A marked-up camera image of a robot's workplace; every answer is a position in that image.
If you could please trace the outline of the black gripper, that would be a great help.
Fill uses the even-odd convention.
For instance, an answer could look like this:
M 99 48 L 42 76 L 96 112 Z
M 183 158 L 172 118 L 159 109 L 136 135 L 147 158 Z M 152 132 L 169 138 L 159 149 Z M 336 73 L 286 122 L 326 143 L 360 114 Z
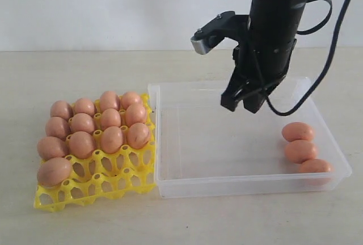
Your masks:
M 256 113 L 285 78 L 295 45 L 296 39 L 281 47 L 263 45 L 255 50 L 246 41 L 238 44 L 233 50 L 235 68 L 221 95 L 221 106 L 234 112 L 243 95 L 244 108 Z

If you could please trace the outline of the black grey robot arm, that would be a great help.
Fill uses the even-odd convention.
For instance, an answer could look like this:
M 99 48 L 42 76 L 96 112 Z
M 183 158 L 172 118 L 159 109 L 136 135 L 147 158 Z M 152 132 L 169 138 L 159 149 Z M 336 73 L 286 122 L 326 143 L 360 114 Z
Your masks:
M 351 0 L 344 0 L 324 68 L 304 96 L 286 112 L 278 111 L 269 99 L 288 72 L 296 35 L 318 31 L 331 17 L 327 14 L 313 28 L 298 30 L 306 4 L 314 1 L 319 0 L 252 0 L 249 15 L 233 15 L 224 22 L 224 36 L 237 41 L 238 46 L 233 52 L 235 68 L 221 95 L 221 106 L 233 112 L 242 102 L 246 110 L 256 113 L 267 102 L 275 114 L 289 116 L 313 93 L 332 64 L 340 27 Z

